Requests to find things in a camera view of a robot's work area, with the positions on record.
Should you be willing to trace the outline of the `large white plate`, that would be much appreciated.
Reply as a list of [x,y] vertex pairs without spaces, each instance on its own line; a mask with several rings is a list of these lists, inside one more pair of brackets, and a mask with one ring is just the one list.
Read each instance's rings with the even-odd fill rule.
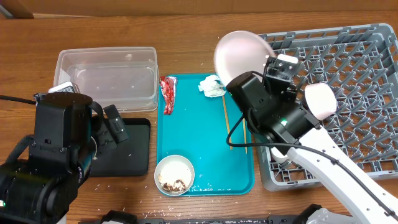
[[263,72],[269,57],[275,57],[272,47],[259,35],[245,30],[226,34],[216,45],[214,66],[224,86],[234,78],[250,72]]

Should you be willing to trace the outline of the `pink white bowl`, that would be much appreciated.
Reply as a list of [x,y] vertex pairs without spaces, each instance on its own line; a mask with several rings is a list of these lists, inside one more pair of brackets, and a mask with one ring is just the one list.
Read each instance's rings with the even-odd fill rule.
[[320,121],[336,112],[337,100],[326,83],[307,85],[304,97],[310,112]]

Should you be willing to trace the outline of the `wooden chopstick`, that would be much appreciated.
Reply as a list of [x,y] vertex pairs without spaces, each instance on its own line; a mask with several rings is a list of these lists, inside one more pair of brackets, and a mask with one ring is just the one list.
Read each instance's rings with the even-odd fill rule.
[[222,102],[223,102],[224,118],[225,118],[225,121],[226,121],[226,129],[227,129],[227,135],[228,135],[229,132],[230,132],[230,126],[229,126],[228,110],[227,110],[227,106],[226,106],[225,96],[223,95],[221,97],[221,99],[222,99]]
[[[244,138],[244,144],[246,145],[246,144],[247,144],[246,120],[245,120],[244,118],[243,118],[243,120],[242,120],[242,123],[243,123],[243,138]],[[244,149],[245,149],[245,154],[247,154],[247,153],[248,153],[248,147],[245,146]]]

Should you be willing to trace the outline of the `white cup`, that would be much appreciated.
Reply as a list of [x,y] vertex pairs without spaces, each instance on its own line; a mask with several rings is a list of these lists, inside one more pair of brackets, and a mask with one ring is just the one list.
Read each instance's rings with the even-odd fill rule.
[[283,164],[287,161],[290,161],[289,157],[287,155],[283,155],[276,147],[270,148],[270,152],[272,155],[272,158],[279,164]]

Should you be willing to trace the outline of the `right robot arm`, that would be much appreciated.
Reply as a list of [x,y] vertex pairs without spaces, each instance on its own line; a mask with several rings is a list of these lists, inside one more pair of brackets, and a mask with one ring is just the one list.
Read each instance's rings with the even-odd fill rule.
[[300,64],[288,55],[268,56],[262,73],[220,71],[221,81],[242,112],[257,146],[276,149],[314,175],[350,212],[335,223],[397,223],[397,198],[361,170],[332,140],[320,121],[336,111],[325,83],[308,85],[305,104],[297,103],[293,77]]

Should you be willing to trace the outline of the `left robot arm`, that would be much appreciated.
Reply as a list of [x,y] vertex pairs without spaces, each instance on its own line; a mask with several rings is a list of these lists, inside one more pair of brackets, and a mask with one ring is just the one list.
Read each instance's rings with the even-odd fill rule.
[[65,223],[94,159],[128,140],[114,105],[87,95],[36,94],[34,133],[1,165],[1,223]]

